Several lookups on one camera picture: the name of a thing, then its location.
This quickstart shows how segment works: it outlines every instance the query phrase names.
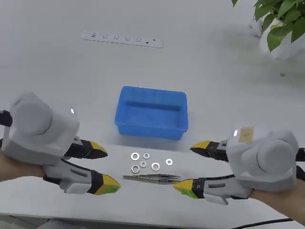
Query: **metal washer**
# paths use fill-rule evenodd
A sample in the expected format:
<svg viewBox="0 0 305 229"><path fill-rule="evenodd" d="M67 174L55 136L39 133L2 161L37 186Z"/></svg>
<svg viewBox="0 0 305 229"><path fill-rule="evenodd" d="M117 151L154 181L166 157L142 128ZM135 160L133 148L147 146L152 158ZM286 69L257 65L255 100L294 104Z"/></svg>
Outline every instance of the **metal washer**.
<svg viewBox="0 0 305 229"><path fill-rule="evenodd" d="M171 160L170 158L166 159L165 163L168 165L168 166L171 166L173 165L173 160Z"/></svg>
<svg viewBox="0 0 305 229"><path fill-rule="evenodd" d="M141 166L142 168L145 168L145 167L147 166L146 161L141 161L141 162L140 162L140 166Z"/></svg>
<svg viewBox="0 0 305 229"><path fill-rule="evenodd" d="M149 153L145 153L145 154L143 154L143 158L144 159L149 159L151 156L150 156L150 154Z"/></svg>
<svg viewBox="0 0 305 229"><path fill-rule="evenodd" d="M160 170L160 164L157 162L152 163L152 170L157 172Z"/></svg>
<svg viewBox="0 0 305 229"><path fill-rule="evenodd" d="M132 153L130 157L133 161L137 161L137 160L139 160L140 155L138 153Z"/></svg>
<svg viewBox="0 0 305 229"><path fill-rule="evenodd" d="M138 165L132 166L132 173L137 174L140 171L140 167Z"/></svg>

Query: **blue plastic basket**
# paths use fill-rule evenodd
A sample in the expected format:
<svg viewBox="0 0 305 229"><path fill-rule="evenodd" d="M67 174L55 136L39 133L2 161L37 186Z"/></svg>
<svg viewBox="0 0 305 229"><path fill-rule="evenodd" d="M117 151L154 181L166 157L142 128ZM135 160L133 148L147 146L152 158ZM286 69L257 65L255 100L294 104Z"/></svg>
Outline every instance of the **blue plastic basket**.
<svg viewBox="0 0 305 229"><path fill-rule="evenodd" d="M180 140L188 129L186 94L125 86L115 124L121 135Z"/></svg>

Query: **white power strip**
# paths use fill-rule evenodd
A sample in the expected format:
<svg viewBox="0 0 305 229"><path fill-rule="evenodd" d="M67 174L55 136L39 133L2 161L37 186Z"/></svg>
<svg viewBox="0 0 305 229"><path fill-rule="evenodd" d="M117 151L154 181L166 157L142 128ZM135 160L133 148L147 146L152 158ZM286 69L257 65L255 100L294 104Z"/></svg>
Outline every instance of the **white power strip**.
<svg viewBox="0 0 305 229"><path fill-rule="evenodd" d="M131 44L139 46L147 46L154 48L163 48L163 41L156 38L137 38L121 35L113 35L108 33L98 33L92 31L84 31L81 38L88 41L110 42L118 44Z"/></svg>

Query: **black cable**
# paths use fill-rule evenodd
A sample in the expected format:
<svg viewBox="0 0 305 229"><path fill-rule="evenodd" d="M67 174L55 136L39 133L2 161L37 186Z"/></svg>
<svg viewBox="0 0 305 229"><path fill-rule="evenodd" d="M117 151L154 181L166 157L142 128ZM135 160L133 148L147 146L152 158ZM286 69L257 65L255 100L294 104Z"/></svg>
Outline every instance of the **black cable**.
<svg viewBox="0 0 305 229"><path fill-rule="evenodd" d="M3 110L0 111L0 125L10 127L13 123L13 118L10 115L9 111Z"/></svg>
<svg viewBox="0 0 305 229"><path fill-rule="evenodd" d="M286 219L274 219L274 220L263 221L263 222L259 222L259 223L247 224L247 225L243 225L243 226L239 226L239 227L231 228L231 229L252 228L252 227L257 227L257 226L271 224L271 223L283 223L283 222L290 222L290 221L294 221L294 220L290 219L290 218L286 218Z"/></svg>

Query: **tweezers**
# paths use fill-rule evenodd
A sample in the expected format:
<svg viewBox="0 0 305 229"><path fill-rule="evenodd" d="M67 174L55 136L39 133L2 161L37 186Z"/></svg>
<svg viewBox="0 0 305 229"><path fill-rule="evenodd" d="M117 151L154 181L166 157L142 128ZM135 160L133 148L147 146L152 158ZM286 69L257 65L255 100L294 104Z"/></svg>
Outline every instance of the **tweezers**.
<svg viewBox="0 0 305 229"><path fill-rule="evenodd" d="M175 184L180 182L181 177L169 174L146 174L146 175L134 175L123 176L126 180L135 180L153 184Z"/></svg>

